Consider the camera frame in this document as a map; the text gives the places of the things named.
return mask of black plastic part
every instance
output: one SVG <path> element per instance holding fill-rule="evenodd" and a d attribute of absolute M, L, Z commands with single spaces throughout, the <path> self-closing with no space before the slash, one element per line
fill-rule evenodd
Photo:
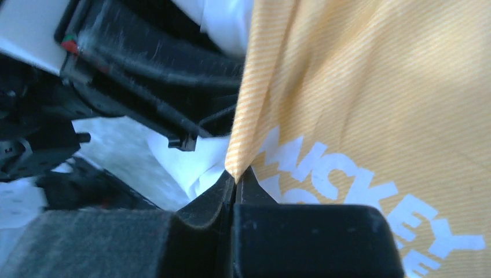
<path fill-rule="evenodd" d="M 61 21 L 56 39 L 74 35 L 78 57 L 93 75 L 80 82 L 66 74 L 72 68 L 61 74 L 79 83 L 76 87 L 82 83 L 84 91 L 98 91 L 124 106 L 125 115 L 168 137 L 170 147 L 192 151 L 197 136 L 230 133 L 243 61 L 174 37 L 150 10 L 172 9 L 167 2 L 73 0 L 66 12 L 71 16 Z M 92 102 L 87 94 L 85 100 Z"/>
<path fill-rule="evenodd" d="M 50 171 L 36 181 L 45 191 L 47 210 L 158 209 L 123 181 L 84 159 L 73 157 L 68 164 L 70 173 Z"/>
<path fill-rule="evenodd" d="M 80 149 L 71 122 L 53 123 L 18 140 L 24 151 L 15 158 L 0 161 L 4 181 L 38 175 L 70 158 Z"/>
<path fill-rule="evenodd" d="M 175 214 L 160 277 L 230 277 L 216 272 L 217 266 L 222 267 L 219 273 L 230 267 L 224 265 L 227 253 L 222 252 L 221 243 L 230 235 L 226 219 L 234 188 L 233 178 L 224 173 L 214 186 Z"/>
<path fill-rule="evenodd" d="M 91 136 L 90 133 L 81 132 L 81 133 L 77 133 L 77 139 L 78 139 L 78 143 L 88 143 L 91 140 Z"/>
<path fill-rule="evenodd" d="M 270 205 L 278 204 L 259 185 L 252 168 L 248 168 L 237 184 L 236 204 Z"/>
<path fill-rule="evenodd" d="M 239 277 L 403 277 L 389 225 L 366 206 L 241 204 L 234 208 Z"/>
<path fill-rule="evenodd" d="M 99 116 L 111 115 L 87 105 L 59 77 L 0 54 L 0 141 L 18 141 L 44 126 Z"/>

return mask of dark felt surface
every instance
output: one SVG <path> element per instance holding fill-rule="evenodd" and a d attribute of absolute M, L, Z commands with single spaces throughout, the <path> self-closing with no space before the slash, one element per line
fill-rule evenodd
<path fill-rule="evenodd" d="M 1 278 L 157 277 L 171 213 L 49 211 L 34 220 Z"/>

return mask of white fabric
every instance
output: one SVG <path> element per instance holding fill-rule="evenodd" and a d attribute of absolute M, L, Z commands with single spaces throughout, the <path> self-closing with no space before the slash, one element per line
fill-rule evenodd
<path fill-rule="evenodd" d="M 254 0 L 173 0 L 226 54 L 247 53 Z"/>
<path fill-rule="evenodd" d="M 225 171 L 225 154 L 230 137 L 198 137 L 194 152 L 168 147 L 168 139 L 153 133 L 148 145 L 155 158 L 186 192 L 189 201 L 214 185 Z"/>
<path fill-rule="evenodd" d="M 70 173 L 68 163 L 53 171 Z M 27 225 L 47 205 L 44 191 L 35 186 L 36 177 L 0 182 L 0 269 Z"/>

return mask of white lettering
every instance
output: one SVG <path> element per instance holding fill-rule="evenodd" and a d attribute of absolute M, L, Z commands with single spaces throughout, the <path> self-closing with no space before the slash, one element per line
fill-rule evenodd
<path fill-rule="evenodd" d="M 310 152 L 302 159 L 296 170 L 291 174 L 292 178 L 303 182 L 309 176 L 310 171 L 312 171 L 315 165 L 319 165 L 325 150 L 327 150 L 326 145 L 319 142 L 315 143 L 312 149 L 310 149 Z"/>
<path fill-rule="evenodd" d="M 410 250 L 404 259 L 402 259 L 402 264 L 406 275 L 410 278 L 421 278 L 419 275 L 425 276 L 428 274 L 428 270 L 422 267 L 422 265 L 432 270 L 437 270 L 440 268 L 439 263 L 415 250 Z"/>
<path fill-rule="evenodd" d="M 356 178 L 345 199 L 345 204 L 364 204 L 377 208 L 381 213 L 382 207 L 380 200 L 397 195 L 395 183 L 373 186 L 370 188 L 374 173 L 363 168 L 359 168 Z"/>
<path fill-rule="evenodd" d="M 435 241 L 428 251 L 441 259 L 446 259 L 452 250 L 483 250 L 486 242 L 483 236 L 463 235 L 454 236 L 450 230 L 447 219 L 433 220 L 431 229 L 435 235 Z"/>
<path fill-rule="evenodd" d="M 357 174 L 358 167 L 354 162 L 342 153 L 330 153 L 324 155 L 314 166 L 310 178 L 312 185 L 326 198 L 331 200 L 338 199 L 338 188 L 329 181 L 329 173 L 333 170 L 341 170 L 348 177 Z"/>
<path fill-rule="evenodd" d="M 283 195 L 283 201 L 289 204 L 320 204 L 319 200 L 312 193 L 300 188 L 294 188 L 286 191 Z"/>
<path fill-rule="evenodd" d="M 302 149 L 303 136 L 281 146 L 279 142 L 280 128 L 277 127 L 268 133 L 259 153 L 266 152 L 265 165 L 278 162 L 278 170 L 293 172 Z"/>
<path fill-rule="evenodd" d="M 416 234 L 404 227 L 404 223 L 413 228 L 417 228 L 421 224 L 421 220 L 415 217 L 413 213 L 419 213 L 424 218 L 432 220 L 437 216 L 438 211 L 429 204 L 407 194 L 403 200 L 387 216 L 392 231 L 401 238 L 411 242 L 416 238 Z"/>

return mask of striped fabric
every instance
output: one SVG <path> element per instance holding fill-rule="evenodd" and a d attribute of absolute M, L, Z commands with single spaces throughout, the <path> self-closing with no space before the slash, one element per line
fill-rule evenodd
<path fill-rule="evenodd" d="M 489 0 L 256 0 L 226 169 L 379 208 L 408 277 L 491 277 L 490 65 Z"/>

